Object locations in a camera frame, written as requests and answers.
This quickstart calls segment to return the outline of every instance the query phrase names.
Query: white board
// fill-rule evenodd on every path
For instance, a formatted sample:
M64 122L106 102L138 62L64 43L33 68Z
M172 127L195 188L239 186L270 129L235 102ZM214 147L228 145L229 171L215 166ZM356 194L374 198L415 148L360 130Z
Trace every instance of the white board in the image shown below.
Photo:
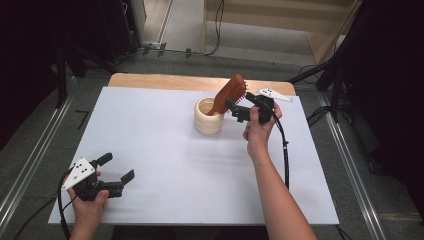
M107 152L99 167L103 181L118 181L131 169L135 178L123 196L109 199L102 222L131 225L262 225L264 218L244 123L226 114L223 128L199 133L194 105L214 92L103 88L73 162ZM290 192L310 224L338 224L338 217L298 97L277 100L288 144ZM243 100L239 105L251 107ZM284 179L281 135L269 140L273 162ZM63 193L64 205L69 202ZM72 207L65 211L74 222ZM56 206L49 223L59 223Z

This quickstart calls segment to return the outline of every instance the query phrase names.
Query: cup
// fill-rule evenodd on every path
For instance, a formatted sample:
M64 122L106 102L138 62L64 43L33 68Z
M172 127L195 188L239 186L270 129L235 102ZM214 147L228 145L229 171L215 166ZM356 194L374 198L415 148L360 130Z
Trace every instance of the cup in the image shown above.
M224 123L224 114L206 115L212 109L213 101L212 97L202 98L194 106L194 126L203 134L218 132Z

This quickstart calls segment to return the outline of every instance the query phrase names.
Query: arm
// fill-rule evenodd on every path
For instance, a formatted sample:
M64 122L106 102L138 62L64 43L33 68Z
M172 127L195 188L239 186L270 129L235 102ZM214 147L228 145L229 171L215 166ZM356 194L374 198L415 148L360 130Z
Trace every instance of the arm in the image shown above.
M277 104L274 111L280 118ZM262 203L262 211L270 239L316 239L296 201L284 185L268 153L268 139L274 120L259 124L258 109L250 110L251 121L243 137L248 141L247 151L252 158Z
M68 190L69 196L73 199L76 194L71 188ZM82 201L76 197L72 202L75 213L75 225L71 233L71 240L90 240L96 233L103 216L103 208L107 204L109 191L100 191L94 201Z

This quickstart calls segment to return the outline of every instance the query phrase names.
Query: hand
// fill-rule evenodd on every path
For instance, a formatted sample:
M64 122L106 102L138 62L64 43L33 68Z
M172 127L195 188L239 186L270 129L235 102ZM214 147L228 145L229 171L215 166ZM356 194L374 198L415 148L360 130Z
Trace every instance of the hand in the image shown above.
M243 132L243 138L249 143L247 144L247 152L249 156L255 160L263 151L268 151L268 139L271 134L272 127L275 124L274 118L270 121L259 123L259 109L257 107L250 108L250 122L246 124ZM283 115L277 103L274 103L274 112L278 118Z
M76 194L70 188L69 196L73 199ZM75 213L75 226L71 234L71 239L92 239L103 216L103 208L106 206L109 191L100 191L94 201L82 201L76 197L72 202Z

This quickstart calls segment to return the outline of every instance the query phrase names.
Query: brown object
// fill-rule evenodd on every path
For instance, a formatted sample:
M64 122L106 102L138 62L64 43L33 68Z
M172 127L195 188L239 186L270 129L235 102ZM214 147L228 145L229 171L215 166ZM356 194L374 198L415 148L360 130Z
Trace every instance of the brown object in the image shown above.
M225 99L238 103L246 93L246 82L239 74L235 75L215 96L212 109L206 114L212 116L214 113L223 114L228 108L225 106Z

